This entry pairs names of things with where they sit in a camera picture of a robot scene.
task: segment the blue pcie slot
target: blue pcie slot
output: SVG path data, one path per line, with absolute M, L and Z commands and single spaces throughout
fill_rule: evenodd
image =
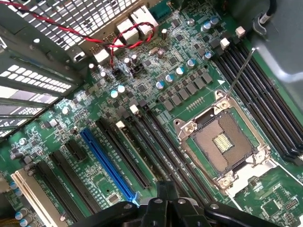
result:
M 103 148 L 97 142 L 94 135 L 89 129 L 83 129 L 80 132 L 81 137 L 84 139 L 85 143 L 88 145 L 91 152 L 98 159 L 102 167 L 108 173 L 108 175 L 112 178 L 118 189 L 122 192 L 122 194 L 126 197 L 128 201 L 134 201 L 136 199 L 136 193 L 134 193 L 125 182 L 125 179 L 122 178 L 117 172 L 114 165 L 110 162 L 108 157 L 103 153 Z

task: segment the pcie slot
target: pcie slot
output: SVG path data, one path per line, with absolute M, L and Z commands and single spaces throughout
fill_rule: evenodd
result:
M 60 183 L 48 164 L 45 161 L 40 161 L 36 165 L 36 170 L 46 185 L 51 189 L 56 199 L 63 206 L 65 212 L 68 214 L 71 220 L 73 220 L 73 222 L 83 220 L 85 216 L 74 200 L 72 200 L 71 196 L 67 193 L 66 189 Z
M 65 221 L 60 221 L 61 214 L 34 177 L 28 176 L 23 169 L 10 176 L 46 227 L 68 226 Z
M 89 190 L 86 188 L 82 180 L 78 177 L 75 171 L 72 169 L 71 165 L 65 159 L 63 154 L 57 150 L 50 155 L 51 160 L 56 164 L 56 166 L 64 173 L 64 176 L 69 181 L 69 183 L 74 187 L 79 197 L 85 203 L 86 207 L 91 214 L 95 214 L 101 211 L 101 207 L 98 205 L 94 197 L 90 194 Z
M 202 183 L 200 177 L 197 175 L 195 170 L 192 168 L 192 166 L 187 162 L 186 158 L 182 154 L 182 152 L 179 150 L 175 142 L 172 140 L 172 138 L 167 134 L 167 132 L 164 130 L 164 128 L 159 123 L 157 117 L 153 114 L 151 109 L 148 107 L 148 105 L 145 103 L 142 105 L 142 108 L 145 110 L 146 114 L 149 116 L 149 118 L 152 120 L 153 124 L 156 126 L 157 130 L 161 133 L 162 137 L 166 140 L 166 142 L 169 144 L 170 148 L 173 150 L 177 158 L 181 161 L 182 165 L 188 171 L 191 175 L 191 177 L 195 180 L 196 184 L 199 186 L 199 188 L 204 192 L 204 194 L 207 196 L 207 199 L 209 201 L 213 201 L 214 197 L 211 195 L 209 190 L 206 188 L 206 186 Z
M 137 163 L 134 161 L 133 157 L 129 154 L 125 145 L 119 142 L 120 139 L 117 137 L 117 134 L 115 134 L 115 132 L 110 128 L 110 126 L 107 127 L 107 124 L 102 119 L 97 120 L 96 125 L 105 135 L 108 142 L 112 145 L 115 152 L 119 155 L 128 170 L 136 178 L 140 186 L 144 189 L 148 188 L 150 186 L 149 180 L 143 174 Z
M 160 164 L 161 168 L 164 170 L 166 174 L 168 174 L 169 179 L 174 181 L 177 185 L 178 192 L 180 193 L 181 197 L 190 197 L 190 194 L 184 190 L 184 187 L 182 186 L 180 180 L 175 175 L 175 173 L 171 170 L 169 164 L 165 162 L 162 158 L 162 156 L 159 154 L 158 149 L 153 144 L 149 136 L 145 133 L 144 129 L 141 127 L 141 125 L 128 113 L 124 114 L 124 118 L 139 132 L 142 140 L 144 141 L 145 145 L 152 151 L 152 154 L 156 157 L 157 163 Z
M 231 84 L 236 76 L 237 70 L 234 68 L 233 63 L 230 63 L 229 61 L 226 62 L 223 60 L 223 58 L 224 57 L 218 58 L 214 62 L 222 74 L 225 76 L 227 81 Z M 278 134 L 273 129 L 270 118 L 267 118 L 264 115 L 266 110 L 264 109 L 264 106 L 259 103 L 257 99 L 258 96 L 252 93 L 250 86 L 250 84 L 246 83 L 244 77 L 240 77 L 238 83 L 234 87 L 234 90 L 239 98 L 243 101 L 245 106 L 248 108 L 254 119 L 260 125 L 263 132 L 266 134 L 272 144 L 277 148 L 277 151 L 281 157 L 286 161 L 300 163 L 301 161 L 296 156 L 288 153 L 288 148 L 284 144 L 283 139 L 281 140 L 281 137 L 278 136 Z
M 182 180 L 187 184 L 188 188 L 192 191 L 192 193 L 195 196 L 195 199 L 198 200 L 198 202 L 201 205 L 205 205 L 208 201 L 205 201 L 204 198 L 201 196 L 199 191 L 197 190 L 196 186 L 190 181 L 189 177 L 187 176 L 186 172 L 182 169 L 182 166 L 177 162 L 173 154 L 170 152 L 169 147 L 166 146 L 166 144 L 163 142 L 163 140 L 160 138 L 160 136 L 157 134 L 155 129 L 150 125 L 150 123 L 145 119 L 145 116 L 143 115 L 137 115 L 139 121 L 142 123 L 142 125 L 145 126 L 148 133 L 151 135 L 154 141 L 158 143 L 158 145 L 161 147 L 161 150 L 164 152 L 167 159 L 171 162 L 174 169 L 177 171 L 177 173 L 180 175 Z
M 82 161 L 86 158 L 86 154 L 83 149 L 77 144 L 75 140 L 70 140 L 65 144 L 67 150 L 77 161 Z
M 136 198 L 135 193 L 132 192 L 125 179 L 120 176 L 114 165 L 109 161 L 108 157 L 103 152 L 104 149 L 97 142 L 92 132 L 86 128 L 80 132 L 80 135 L 89 147 L 90 151 L 105 169 L 107 174 L 114 181 L 117 188 L 122 192 L 128 201 L 133 201 Z

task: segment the black pcie slot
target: black pcie slot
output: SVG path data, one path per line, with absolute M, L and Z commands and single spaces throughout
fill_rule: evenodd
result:
M 115 152 L 117 152 L 119 157 L 122 159 L 123 163 L 126 165 L 128 170 L 136 178 L 139 185 L 144 189 L 148 188 L 150 186 L 149 180 L 142 173 L 140 167 L 134 161 L 133 157 L 129 154 L 125 145 L 119 142 L 119 138 L 117 137 L 115 132 L 110 127 L 107 127 L 107 124 L 102 119 L 97 120 L 96 125 L 105 135 L 106 139 L 112 145 Z
M 226 80 L 231 84 L 236 76 L 235 71 L 231 69 L 232 64 L 226 63 L 222 58 L 219 58 L 214 61 L 218 66 L 219 70 L 222 72 Z M 243 78 L 240 77 L 238 83 L 235 85 L 234 90 L 239 96 L 239 98 L 243 101 L 245 106 L 248 108 L 249 112 L 252 114 L 254 119 L 262 128 L 263 132 L 272 142 L 272 144 L 276 147 L 280 156 L 289 162 L 298 162 L 301 161 L 294 155 L 288 153 L 285 144 L 275 133 L 274 129 L 271 127 L 269 119 L 267 119 L 263 115 L 263 107 L 256 103 L 256 99 L 253 99 L 254 95 L 251 94 L 251 90 L 249 89 L 249 85 L 245 85 Z
M 85 216 L 74 200 L 72 200 L 71 196 L 67 193 L 66 189 L 60 183 L 58 178 L 52 172 L 48 164 L 45 161 L 41 161 L 36 165 L 36 170 L 46 185 L 51 189 L 52 193 L 60 202 L 71 220 L 73 220 L 73 222 L 83 220 Z
M 182 167 L 177 162 L 177 160 L 175 159 L 175 157 L 171 154 L 169 148 L 166 146 L 166 144 L 164 144 L 164 142 L 159 137 L 159 135 L 156 133 L 156 131 L 154 130 L 154 128 L 150 125 L 150 123 L 145 119 L 145 117 L 143 115 L 138 116 L 138 119 L 142 123 L 142 125 L 145 126 L 145 128 L 147 129 L 148 133 L 151 135 L 151 137 L 153 138 L 153 140 L 156 141 L 158 143 L 158 145 L 161 147 L 162 151 L 165 153 L 165 155 L 168 158 L 168 160 L 172 163 L 172 165 L 173 165 L 174 169 L 176 170 L 176 172 L 180 175 L 180 177 L 182 178 L 182 180 L 187 184 L 188 188 L 194 194 L 195 199 L 197 199 L 198 202 L 201 205 L 204 206 L 207 203 L 207 201 L 205 201 L 204 198 L 200 195 L 200 193 L 197 190 L 197 188 L 190 181 L 190 179 L 187 176 L 187 174 L 185 173 L 185 171 L 182 169 Z
M 143 139 L 145 145 L 152 151 L 152 154 L 156 157 L 157 162 L 160 164 L 161 168 L 165 171 L 166 174 L 168 174 L 169 179 L 176 183 L 177 190 L 180 193 L 180 196 L 181 197 L 190 197 L 190 194 L 187 191 L 184 190 L 181 182 L 179 181 L 179 179 L 177 178 L 175 173 L 171 170 L 168 163 L 166 163 L 163 160 L 163 158 L 159 155 L 158 149 L 152 143 L 149 136 L 144 132 L 141 125 L 139 125 L 138 122 L 132 116 L 129 116 L 128 114 L 127 114 L 127 116 L 124 115 L 124 117 L 137 130 L 137 132 L 139 132 L 139 134 L 140 134 L 141 138 Z
M 63 154 L 58 150 L 52 153 L 50 155 L 50 158 L 56 164 L 56 166 L 58 166 L 59 169 L 64 173 L 64 176 L 69 181 L 69 183 L 75 188 L 77 194 L 85 203 L 90 213 L 95 214 L 101 211 L 101 207 L 98 205 L 94 197 L 90 194 L 89 190 L 86 188 L 82 180 L 72 169 L 71 165 L 65 159 Z
M 132 133 L 128 126 L 121 128 L 121 131 L 124 136 L 128 138 L 128 140 L 132 143 L 132 145 L 138 150 L 138 153 L 144 154 L 144 161 L 148 166 L 152 167 L 152 171 L 155 173 L 157 178 L 160 177 L 162 180 L 165 180 L 165 176 L 161 173 L 161 170 L 158 168 L 157 163 L 155 163 L 153 159 L 150 158 L 148 151 L 142 146 L 141 142 Z
M 84 150 L 77 144 L 75 140 L 70 140 L 65 144 L 67 150 L 77 161 L 82 161 L 86 158 Z
M 154 125 L 156 126 L 156 128 L 158 129 L 158 131 L 161 133 L 161 135 L 163 136 L 163 138 L 167 141 L 167 143 L 169 144 L 169 146 L 171 147 L 171 149 L 176 154 L 177 158 L 181 161 L 182 165 L 185 167 L 185 169 L 190 173 L 190 175 L 192 176 L 192 178 L 195 180 L 196 184 L 205 193 L 205 195 L 207 196 L 208 200 L 209 201 L 213 201 L 214 197 L 212 196 L 212 194 L 209 192 L 209 190 L 206 188 L 206 186 L 202 183 L 200 177 L 197 175 L 197 173 L 192 168 L 192 166 L 190 166 L 190 164 L 187 162 L 186 158 L 184 157 L 184 155 L 182 154 L 182 152 L 180 151 L 180 149 L 177 147 L 177 145 L 175 144 L 175 142 L 172 140 L 172 138 L 167 134 L 167 132 L 161 126 L 161 124 L 159 123 L 157 117 L 153 114 L 153 112 L 148 107 L 148 105 L 145 104 L 144 106 L 142 106 L 142 108 L 146 111 L 147 115 L 150 117 L 150 119 L 152 120 L 152 122 L 154 123 Z

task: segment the gray metal panel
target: gray metal panel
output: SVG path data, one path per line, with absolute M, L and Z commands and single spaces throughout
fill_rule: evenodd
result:
M 253 35 L 251 41 L 303 111 L 303 1 L 278 0 L 277 3 L 277 12 L 266 25 L 267 40 Z M 269 1 L 263 0 L 230 1 L 233 16 L 244 26 L 268 6 Z

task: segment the red wire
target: red wire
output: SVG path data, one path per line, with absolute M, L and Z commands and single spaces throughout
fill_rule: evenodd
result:
M 14 6 L 14 7 L 18 8 L 19 10 L 30 12 L 30 10 L 29 10 L 29 8 L 28 8 L 27 6 L 22 5 L 22 4 L 20 4 L 20 3 L 7 2 L 7 1 L 2 1 L 2 0 L 0 0 L 0 4 L 5 4 L 5 5 Z M 35 12 L 32 13 L 31 15 L 32 15 L 33 17 L 35 17 L 36 19 L 38 19 L 38 20 L 45 21 L 45 22 L 47 22 L 47 23 L 49 23 L 49 24 L 54 24 L 55 26 L 58 26 L 58 28 L 60 28 L 61 30 L 65 31 L 65 32 L 70 32 L 70 33 L 79 35 L 79 36 L 81 36 L 83 39 L 85 39 L 86 41 L 93 42 L 93 43 L 98 43 L 98 44 L 103 44 L 103 43 L 104 43 L 104 41 L 102 41 L 102 40 L 94 39 L 94 38 L 91 38 L 91 37 L 89 37 L 89 36 L 83 37 L 82 34 L 81 34 L 80 32 L 74 30 L 74 29 L 71 28 L 71 27 L 64 27 L 64 26 L 62 26 L 62 25 L 56 23 L 56 22 L 55 22 L 53 19 L 51 19 L 51 18 L 47 18 L 47 17 L 40 16 L 40 15 L 38 15 L 38 14 L 35 13 Z M 132 29 L 135 29 L 135 28 L 137 28 L 138 26 L 141 26 L 141 25 L 148 25 L 148 26 L 152 27 L 152 33 L 149 34 L 149 36 L 147 37 L 147 39 L 146 39 L 145 41 L 138 41 L 138 42 L 132 44 L 131 46 L 126 46 L 126 45 L 124 45 L 124 44 L 123 44 L 123 45 L 114 45 L 114 43 L 115 43 L 119 38 L 121 38 L 121 36 L 122 36 L 124 33 L 128 32 L 128 31 L 130 31 L 130 30 L 132 30 Z M 111 57 L 111 58 L 110 58 L 110 65 L 111 65 L 111 67 L 113 68 L 113 66 L 114 66 L 114 62 L 113 62 L 114 48 L 128 48 L 128 49 L 133 49 L 133 48 L 135 48 L 135 47 L 137 47 L 137 46 L 140 46 L 140 45 L 143 44 L 143 43 L 149 42 L 149 41 L 152 39 L 154 33 L 155 33 L 155 27 L 154 27 L 151 23 L 149 23 L 149 22 L 144 22 L 144 23 L 140 23 L 140 24 L 135 24 L 135 25 L 133 25 L 132 27 L 126 29 L 126 30 L 123 31 L 123 32 L 121 32 L 121 33 L 114 39 L 113 44 L 106 44 L 106 47 L 108 47 L 108 48 L 111 49 L 111 55 L 110 55 L 110 57 Z

